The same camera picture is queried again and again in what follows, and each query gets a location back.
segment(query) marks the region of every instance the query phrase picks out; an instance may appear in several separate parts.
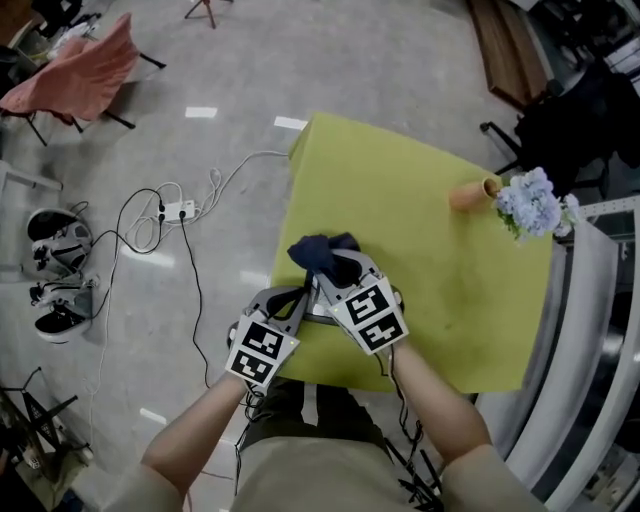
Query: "dark pants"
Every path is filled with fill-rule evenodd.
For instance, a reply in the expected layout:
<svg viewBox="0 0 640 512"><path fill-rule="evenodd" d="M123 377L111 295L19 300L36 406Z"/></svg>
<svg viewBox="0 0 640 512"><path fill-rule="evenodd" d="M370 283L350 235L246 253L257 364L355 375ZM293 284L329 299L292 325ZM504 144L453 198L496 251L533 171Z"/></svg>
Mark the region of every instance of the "dark pants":
<svg viewBox="0 0 640 512"><path fill-rule="evenodd" d="M303 404L304 382L274 379L240 450L269 437L321 437L372 443L388 454L382 432L345 388L318 385L318 426L302 420Z"/></svg>

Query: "wooden board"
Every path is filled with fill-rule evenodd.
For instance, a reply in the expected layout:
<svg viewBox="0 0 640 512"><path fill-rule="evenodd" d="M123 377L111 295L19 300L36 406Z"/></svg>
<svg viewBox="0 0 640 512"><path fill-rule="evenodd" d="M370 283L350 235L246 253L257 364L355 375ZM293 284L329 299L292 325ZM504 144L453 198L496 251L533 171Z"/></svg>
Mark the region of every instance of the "wooden board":
<svg viewBox="0 0 640 512"><path fill-rule="evenodd" d="M0 45L8 45L31 16L30 0L0 0Z"/></svg>
<svg viewBox="0 0 640 512"><path fill-rule="evenodd" d="M544 67L517 7L502 1L498 1L497 5L515 48L518 66L526 87L527 101L534 101L547 88L547 75L544 72Z"/></svg>
<svg viewBox="0 0 640 512"><path fill-rule="evenodd" d="M480 43L489 91L522 110L544 92L547 77L516 7L501 0L467 0Z"/></svg>

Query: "pink cloth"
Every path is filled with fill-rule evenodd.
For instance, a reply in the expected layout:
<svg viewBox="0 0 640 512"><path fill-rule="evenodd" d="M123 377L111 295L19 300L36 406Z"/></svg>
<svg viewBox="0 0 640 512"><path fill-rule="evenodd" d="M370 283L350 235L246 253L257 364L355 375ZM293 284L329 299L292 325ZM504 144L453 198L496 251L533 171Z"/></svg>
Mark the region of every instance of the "pink cloth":
<svg viewBox="0 0 640 512"><path fill-rule="evenodd" d="M0 108L14 114L49 111L65 122L71 122L69 116L93 121L109 108L139 55L127 13L101 41L70 39L42 71L5 94Z"/></svg>

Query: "person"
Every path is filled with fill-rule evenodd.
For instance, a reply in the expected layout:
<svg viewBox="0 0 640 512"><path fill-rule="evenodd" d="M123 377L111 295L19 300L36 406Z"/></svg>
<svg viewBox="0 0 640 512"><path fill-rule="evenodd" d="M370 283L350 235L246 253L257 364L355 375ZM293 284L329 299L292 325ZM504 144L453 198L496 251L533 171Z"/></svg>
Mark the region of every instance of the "person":
<svg viewBox="0 0 640 512"><path fill-rule="evenodd" d="M393 375L444 461L447 512L546 510L491 446L476 408L408 341ZM247 389L223 375L151 442L108 512L178 512ZM304 383L276 378L241 446L232 512L401 512L413 509L380 430L346 389L318 385L318 424L302 420Z"/></svg>

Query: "dark blue cloth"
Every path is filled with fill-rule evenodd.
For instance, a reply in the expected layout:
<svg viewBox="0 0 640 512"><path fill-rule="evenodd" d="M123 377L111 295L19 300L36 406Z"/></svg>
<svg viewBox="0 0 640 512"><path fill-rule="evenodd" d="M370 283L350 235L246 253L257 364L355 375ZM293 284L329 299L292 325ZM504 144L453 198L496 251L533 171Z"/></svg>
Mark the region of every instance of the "dark blue cloth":
<svg viewBox="0 0 640 512"><path fill-rule="evenodd" d="M335 257L331 249L351 249L359 251L358 242L350 233L343 233L334 237L325 235L303 236L300 241L287 250L291 259L312 273L322 269L335 271Z"/></svg>

